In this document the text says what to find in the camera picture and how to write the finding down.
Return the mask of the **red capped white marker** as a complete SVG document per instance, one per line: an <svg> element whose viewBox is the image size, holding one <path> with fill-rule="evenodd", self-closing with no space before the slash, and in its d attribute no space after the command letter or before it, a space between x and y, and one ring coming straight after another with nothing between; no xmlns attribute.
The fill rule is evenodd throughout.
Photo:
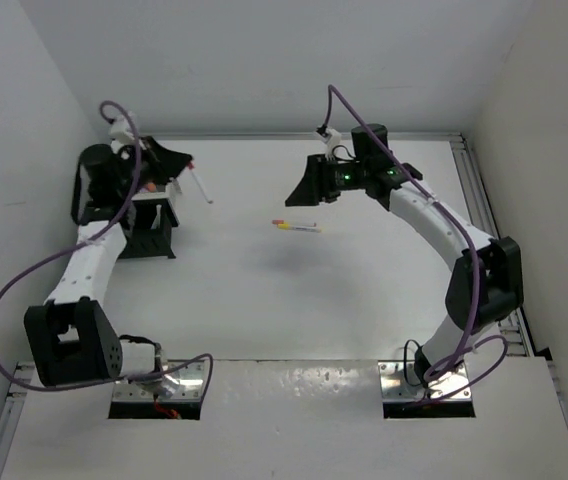
<svg viewBox="0 0 568 480"><path fill-rule="evenodd" d="M213 198L211 197L211 195L209 194L208 189L206 188L206 186L205 186L205 184L204 184L204 182L203 182L203 179L201 178L201 176L199 175L198 171L196 170L196 167L195 167L195 165L194 165L193 162L190 162L190 163L189 163L188 169L189 169L189 171L190 171L190 173L191 173L191 176L193 177L193 179L194 179L196 185L198 186L198 188L199 188L199 190L200 190L200 192L201 192L203 198L205 199L205 201L206 201L208 204L213 204L213 203L214 203L214 200L213 200Z"/></svg>

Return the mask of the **pink yellow marker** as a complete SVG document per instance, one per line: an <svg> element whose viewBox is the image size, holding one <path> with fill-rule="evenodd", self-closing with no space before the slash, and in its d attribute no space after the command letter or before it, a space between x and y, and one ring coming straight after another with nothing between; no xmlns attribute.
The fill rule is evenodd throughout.
<svg viewBox="0 0 568 480"><path fill-rule="evenodd" d="M304 228L315 228L317 227L316 222L303 222L303 221L287 221L284 219L274 219L271 221L273 225L285 225L285 226L297 226Z"/></svg>

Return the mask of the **yellow capped white marker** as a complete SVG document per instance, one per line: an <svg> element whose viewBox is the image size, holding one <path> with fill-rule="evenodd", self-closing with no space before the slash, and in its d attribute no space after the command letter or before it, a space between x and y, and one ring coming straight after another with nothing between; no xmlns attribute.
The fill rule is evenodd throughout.
<svg viewBox="0 0 568 480"><path fill-rule="evenodd" d="M277 229L283 231L296 231L305 233L321 233L322 229L315 225L298 225L289 223L280 223L275 225Z"/></svg>

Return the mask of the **white pen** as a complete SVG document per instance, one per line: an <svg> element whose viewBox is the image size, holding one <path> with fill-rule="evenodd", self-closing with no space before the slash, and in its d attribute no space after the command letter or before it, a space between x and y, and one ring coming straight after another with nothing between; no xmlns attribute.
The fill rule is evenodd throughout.
<svg viewBox="0 0 568 480"><path fill-rule="evenodd" d="M156 213L153 222L151 224L152 230L158 229L161 225L162 206L160 204L156 204L155 207L156 207Z"/></svg>

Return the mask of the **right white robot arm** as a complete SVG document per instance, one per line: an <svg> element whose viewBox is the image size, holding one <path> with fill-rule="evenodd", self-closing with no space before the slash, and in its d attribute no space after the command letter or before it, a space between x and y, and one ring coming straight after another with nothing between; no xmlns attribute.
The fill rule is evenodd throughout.
<svg viewBox="0 0 568 480"><path fill-rule="evenodd" d="M427 386L480 345L493 324L521 307L521 249L512 238L497 238L475 227L440 201L422 173L389 149L385 126L354 128L348 159L335 154L342 146L339 132L321 126L316 134L325 150L308 156L286 206L333 203L346 191L362 190L411 226L449 267L446 317L414 356L414 378Z"/></svg>

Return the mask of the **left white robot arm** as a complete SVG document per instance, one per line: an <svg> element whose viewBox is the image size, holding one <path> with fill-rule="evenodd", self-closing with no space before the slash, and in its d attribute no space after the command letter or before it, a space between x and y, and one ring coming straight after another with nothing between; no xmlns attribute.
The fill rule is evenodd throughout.
<svg viewBox="0 0 568 480"><path fill-rule="evenodd" d="M79 155L71 217L78 248L43 304L31 306L24 327L40 382L48 388L133 377L160 381L161 346L119 334L104 311L120 259L174 258L179 224L173 182L193 157L145 137L132 145L94 144Z"/></svg>

